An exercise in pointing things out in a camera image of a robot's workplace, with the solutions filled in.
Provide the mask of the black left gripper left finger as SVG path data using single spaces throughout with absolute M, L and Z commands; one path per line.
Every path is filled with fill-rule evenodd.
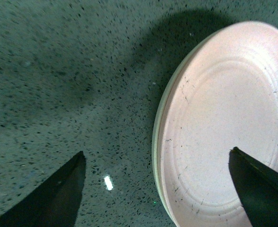
M 82 151 L 0 216 L 0 227 L 72 227 L 82 199 L 86 158 Z

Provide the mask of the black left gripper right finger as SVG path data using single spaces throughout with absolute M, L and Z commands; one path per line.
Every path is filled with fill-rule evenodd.
M 253 227 L 278 227 L 278 172 L 234 147 L 229 172 Z

